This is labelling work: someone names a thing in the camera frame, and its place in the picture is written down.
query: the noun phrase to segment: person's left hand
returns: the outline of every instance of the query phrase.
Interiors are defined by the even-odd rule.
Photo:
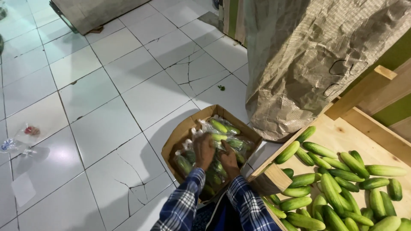
[[[196,153],[196,166],[206,171],[215,152],[210,133],[205,133],[194,140],[194,152]]]

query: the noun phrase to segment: blue checkered shirt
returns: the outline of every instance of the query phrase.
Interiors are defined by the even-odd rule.
[[[170,196],[152,231],[189,231],[196,215],[197,200],[206,175],[196,168]],[[261,197],[242,176],[237,176],[227,190],[234,209],[240,214],[244,231],[281,231],[268,213]]]

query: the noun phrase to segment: cardboard box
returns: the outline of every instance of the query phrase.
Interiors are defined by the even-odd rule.
[[[166,144],[164,144],[163,149],[161,151],[161,155],[163,156],[167,166],[169,167],[171,173],[174,175],[176,180],[179,183],[184,182],[184,176],[178,171],[178,167],[174,163],[174,156],[177,150],[181,150],[183,146],[181,145],[186,139],[191,139],[191,128],[195,127],[196,130],[201,128],[201,125],[198,122],[198,119],[207,120],[208,118],[219,115],[222,118],[228,120],[231,124],[233,124],[236,128],[241,131],[241,134],[247,137],[250,141],[254,142],[254,147],[249,153],[254,153],[254,151],[260,146],[263,138],[258,135],[253,129],[243,123],[241,120],[237,119],[227,110],[225,110],[220,105],[212,105],[203,110],[195,113],[194,115],[188,117],[187,119],[183,120],[177,127],[173,130],[170,137],[168,138]]]

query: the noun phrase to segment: person's right hand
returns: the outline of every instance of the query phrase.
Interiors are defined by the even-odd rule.
[[[236,154],[225,140],[221,140],[221,144],[227,151],[219,150],[218,155],[220,157],[220,162],[224,170],[227,172],[229,180],[233,180],[238,175],[241,175],[240,169],[237,165]]]

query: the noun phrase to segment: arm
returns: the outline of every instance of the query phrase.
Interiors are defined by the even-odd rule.
[[[222,140],[221,143],[227,152],[220,151],[220,161],[229,179],[232,180],[227,196],[240,215],[243,230],[281,231],[268,213],[261,197],[251,189],[241,175],[233,149],[227,142]]]
[[[203,190],[206,175],[201,168],[191,171],[184,183],[171,194],[160,212],[160,219],[152,231],[189,231],[197,210],[197,201]]]

